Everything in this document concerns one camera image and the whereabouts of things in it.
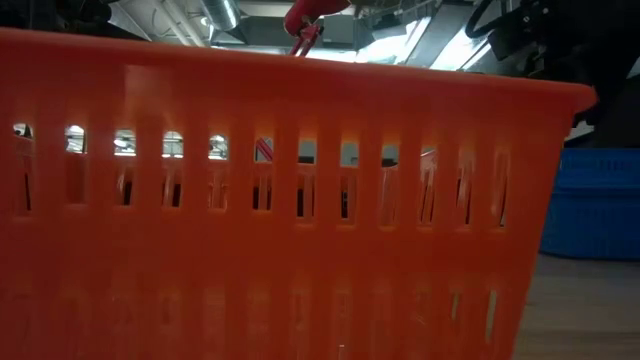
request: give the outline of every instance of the floor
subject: floor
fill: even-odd
[[[513,359],[640,359],[640,263],[541,255]]]

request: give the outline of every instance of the orange plastic basket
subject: orange plastic basket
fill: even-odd
[[[0,53],[2,359],[508,359],[563,138],[594,100],[15,30]],[[65,155],[70,124],[86,154]],[[114,156],[119,129],[135,157]],[[168,130],[183,159],[161,157]],[[229,160],[208,159],[213,134]],[[273,163],[254,161],[264,136]]]

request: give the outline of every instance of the ceiling pipe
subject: ceiling pipe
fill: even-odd
[[[176,36],[178,37],[180,42],[183,45],[187,45],[187,46],[191,45],[191,43],[189,42],[189,40],[187,39],[185,34],[182,32],[182,29],[180,29],[180,27],[173,20],[171,15],[169,15],[169,12],[167,11],[167,9],[165,9],[165,7],[162,5],[160,0],[151,0],[151,1],[153,2],[153,5],[156,7],[156,10],[158,11],[158,13],[160,13],[162,16],[164,16],[165,20],[167,21],[167,24],[169,24],[169,27],[174,32],[174,34],[176,34]]]
[[[171,11],[173,14],[176,15],[176,17],[178,18],[178,22],[182,24],[182,27],[184,27],[184,29],[187,30],[187,32],[189,33],[189,36],[191,36],[191,40],[194,43],[196,43],[196,45],[200,47],[204,47],[205,45],[204,45],[204,42],[202,41],[202,35],[200,35],[200,32],[198,32],[193,27],[193,25],[191,25],[191,22],[189,22],[189,19],[187,19],[187,17],[184,16],[184,13],[178,7],[178,5],[176,5],[175,1],[164,0],[164,3],[169,8],[169,11]]]
[[[235,0],[200,0],[200,3],[216,30],[229,31],[240,23],[240,10]]]

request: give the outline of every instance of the blue plastic crate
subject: blue plastic crate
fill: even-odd
[[[573,258],[640,259],[638,221],[638,191],[555,191],[540,251]]]
[[[640,189],[640,149],[566,149],[556,189]]]

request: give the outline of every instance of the ceiling light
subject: ceiling light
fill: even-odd
[[[464,28],[460,29],[438,55],[436,61],[431,65],[431,69],[458,70],[484,42],[485,39],[470,39],[465,34]]]
[[[486,45],[484,45],[484,47],[480,49],[477,54],[475,54],[471,59],[469,59],[469,61],[467,61],[466,64],[464,64],[462,70],[469,70],[469,68],[477,63],[480,59],[482,59],[482,57],[485,56],[489,52],[489,50],[491,50],[491,45],[486,43]]]

